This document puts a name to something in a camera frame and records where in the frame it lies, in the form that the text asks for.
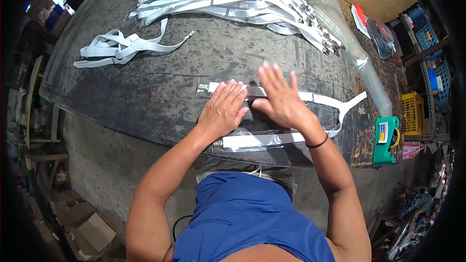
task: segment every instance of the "pink plastic bag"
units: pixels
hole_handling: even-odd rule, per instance
[[[421,144],[421,142],[404,142],[403,144],[403,160],[408,160],[416,157],[419,154],[421,149],[426,148],[427,146]]]

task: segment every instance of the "dirty table surface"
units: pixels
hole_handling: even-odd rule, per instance
[[[350,5],[338,0],[307,0],[310,4],[330,4],[351,16]],[[144,39],[156,38],[160,22],[140,27],[128,20],[137,0],[85,0],[61,35],[41,83],[40,94],[60,108],[90,119],[115,131],[163,146],[173,146],[195,126],[208,98],[195,95],[198,79],[221,79],[258,83],[259,65],[267,60],[278,63],[288,75],[296,71],[299,88],[327,95],[343,102],[364,90],[346,55],[322,54],[301,35],[284,36],[262,26],[241,24],[204,14],[168,16],[166,33],[160,44],[177,44],[189,32],[194,35],[171,53],[139,52],[126,65],[77,69],[82,60],[79,49],[99,34],[120,29],[125,36],[137,33]],[[400,95],[393,63],[381,61],[369,39],[358,35],[372,56],[400,117]],[[337,109],[310,104],[326,129],[336,127]],[[343,128],[333,141],[352,167],[372,166],[375,119],[378,116],[370,97],[347,114]],[[250,110],[238,131],[283,130],[266,116]],[[312,166],[304,143],[289,144],[258,152],[205,154],[274,166]],[[400,152],[395,151],[397,159]]]

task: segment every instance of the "hand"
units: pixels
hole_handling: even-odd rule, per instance
[[[295,128],[299,131],[319,123],[317,116],[309,110],[298,95],[296,73],[290,73],[291,87],[277,64],[269,66],[267,62],[264,62],[259,67],[258,74],[268,100],[265,98],[256,99],[253,102],[254,109],[265,113],[281,126]]]
[[[196,126],[201,127],[212,141],[235,130],[249,110],[247,107],[241,108],[248,94],[246,89],[240,92],[243,82],[234,84],[234,79],[226,85],[220,83],[199,115]]]

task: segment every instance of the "blue plastic crate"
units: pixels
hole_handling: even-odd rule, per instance
[[[409,12],[407,12],[407,14],[413,22],[413,32],[416,35],[419,45],[421,46],[421,50],[428,49],[439,42],[439,39],[437,38],[437,35],[434,32],[434,29],[430,25],[427,17],[425,16],[419,4],[417,4],[414,9],[411,9]],[[440,49],[439,51],[435,52],[434,55],[425,57],[425,60],[428,61],[434,58],[439,58],[442,55],[443,53]]]
[[[408,11],[407,14],[412,20],[412,24],[414,26],[412,30],[414,33],[418,32],[423,26],[427,24],[427,18],[422,12],[419,4],[416,5],[416,8]]]
[[[426,24],[414,34],[416,35],[417,41],[419,42],[422,50],[428,49],[439,42],[437,35],[430,24]]]
[[[448,97],[450,96],[450,71],[448,69],[448,63],[443,61],[442,65],[437,67],[435,70],[435,76],[442,78],[443,90],[438,90],[439,94],[434,97],[435,106],[441,113],[446,112],[448,107]]]

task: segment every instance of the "yellow plastic crate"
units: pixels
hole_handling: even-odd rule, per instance
[[[425,135],[424,100],[415,91],[401,96],[405,136]]]

